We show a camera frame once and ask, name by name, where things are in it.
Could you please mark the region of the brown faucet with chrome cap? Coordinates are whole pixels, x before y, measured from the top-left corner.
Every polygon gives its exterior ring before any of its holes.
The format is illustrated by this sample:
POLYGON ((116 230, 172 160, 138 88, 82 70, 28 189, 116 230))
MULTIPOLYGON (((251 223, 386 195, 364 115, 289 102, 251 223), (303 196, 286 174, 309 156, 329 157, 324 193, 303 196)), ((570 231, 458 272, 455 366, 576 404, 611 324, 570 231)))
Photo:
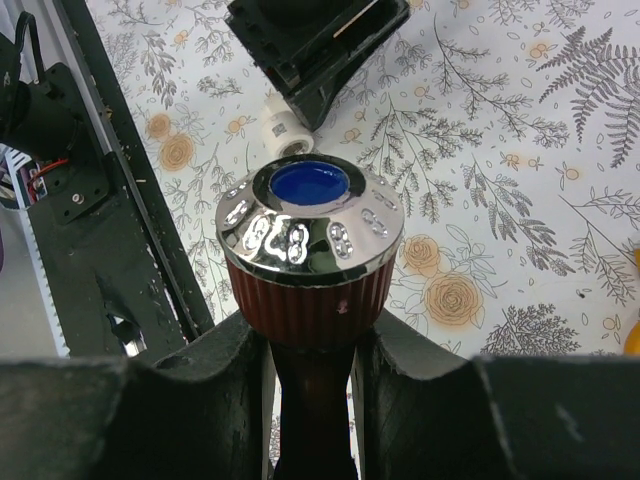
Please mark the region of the brown faucet with chrome cap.
POLYGON ((347 384, 388 297, 405 213, 382 177, 334 156, 270 162, 221 197, 235 301, 281 385, 278 479, 354 479, 347 384))

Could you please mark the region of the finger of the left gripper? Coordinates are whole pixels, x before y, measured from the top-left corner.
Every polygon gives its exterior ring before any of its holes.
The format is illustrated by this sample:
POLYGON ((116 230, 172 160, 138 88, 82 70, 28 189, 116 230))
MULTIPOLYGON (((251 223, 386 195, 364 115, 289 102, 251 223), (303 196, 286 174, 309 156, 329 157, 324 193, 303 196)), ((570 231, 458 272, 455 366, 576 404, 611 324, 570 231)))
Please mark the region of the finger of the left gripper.
POLYGON ((401 0, 234 0, 227 9, 231 32, 310 131, 410 16, 401 0))

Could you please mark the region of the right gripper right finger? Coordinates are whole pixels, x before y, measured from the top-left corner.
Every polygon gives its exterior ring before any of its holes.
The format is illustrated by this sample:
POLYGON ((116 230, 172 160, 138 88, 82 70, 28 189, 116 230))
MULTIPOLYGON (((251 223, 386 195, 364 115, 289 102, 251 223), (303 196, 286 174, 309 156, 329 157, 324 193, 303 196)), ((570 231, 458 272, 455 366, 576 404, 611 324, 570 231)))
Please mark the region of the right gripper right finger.
POLYGON ((384 313, 360 339, 354 405, 367 479, 635 479, 639 361, 464 359, 384 313))

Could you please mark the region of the white pipe elbow fitting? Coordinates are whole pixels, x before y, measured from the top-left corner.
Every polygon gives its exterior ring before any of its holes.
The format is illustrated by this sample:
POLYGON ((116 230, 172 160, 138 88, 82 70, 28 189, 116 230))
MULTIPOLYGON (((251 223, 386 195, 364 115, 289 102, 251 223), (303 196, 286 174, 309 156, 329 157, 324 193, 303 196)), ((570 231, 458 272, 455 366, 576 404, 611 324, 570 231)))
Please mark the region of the white pipe elbow fitting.
POLYGON ((305 128, 279 93, 266 97, 260 116, 261 137, 272 159, 308 154, 314 148, 305 128))

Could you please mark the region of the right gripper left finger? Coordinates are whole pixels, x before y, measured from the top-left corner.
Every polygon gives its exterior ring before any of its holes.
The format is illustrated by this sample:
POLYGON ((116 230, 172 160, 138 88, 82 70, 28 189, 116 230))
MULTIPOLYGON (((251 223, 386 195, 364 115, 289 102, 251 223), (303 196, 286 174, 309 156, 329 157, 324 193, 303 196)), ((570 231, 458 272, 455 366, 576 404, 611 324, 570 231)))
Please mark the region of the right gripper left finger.
POLYGON ((259 479, 265 340, 240 314, 152 366, 1 364, 5 479, 259 479))

